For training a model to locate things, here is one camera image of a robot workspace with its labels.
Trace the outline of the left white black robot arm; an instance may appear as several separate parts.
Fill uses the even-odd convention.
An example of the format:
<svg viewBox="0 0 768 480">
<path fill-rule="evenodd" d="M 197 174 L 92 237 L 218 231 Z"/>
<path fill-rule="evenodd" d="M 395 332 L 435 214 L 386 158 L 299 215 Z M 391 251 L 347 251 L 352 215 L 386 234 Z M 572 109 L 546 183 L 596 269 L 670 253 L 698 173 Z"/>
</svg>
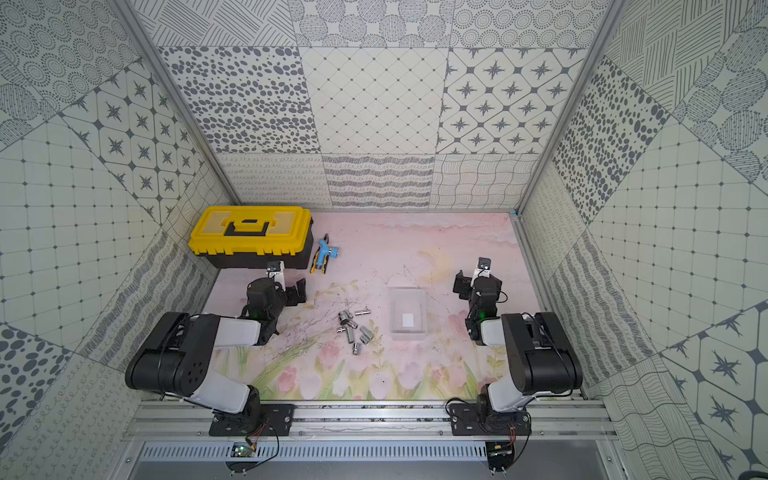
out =
<svg viewBox="0 0 768 480">
<path fill-rule="evenodd" d="M 125 382 L 132 390 L 175 396 L 205 406 L 221 421 L 261 421 L 260 394 L 211 367 L 213 353 L 234 347 L 266 345 L 278 334 L 282 311 L 307 300 L 306 280 L 283 286 L 274 278 L 252 281 L 238 317 L 165 313 L 130 360 Z"/>
</svg>

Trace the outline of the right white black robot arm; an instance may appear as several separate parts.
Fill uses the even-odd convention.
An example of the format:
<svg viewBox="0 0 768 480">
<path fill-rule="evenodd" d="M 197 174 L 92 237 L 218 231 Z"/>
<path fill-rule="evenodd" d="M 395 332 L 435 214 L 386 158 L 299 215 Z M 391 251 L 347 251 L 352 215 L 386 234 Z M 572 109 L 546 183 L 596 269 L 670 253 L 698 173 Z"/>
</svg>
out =
<svg viewBox="0 0 768 480">
<path fill-rule="evenodd" d="M 525 410 L 539 398 L 569 396 L 583 383 L 583 370 L 558 316 L 553 312 L 501 314 L 502 281 L 483 258 L 472 276 L 458 272 L 453 292 L 468 302 L 464 323 L 476 344 L 502 347 L 508 374 L 482 387 L 480 417 Z"/>
</svg>

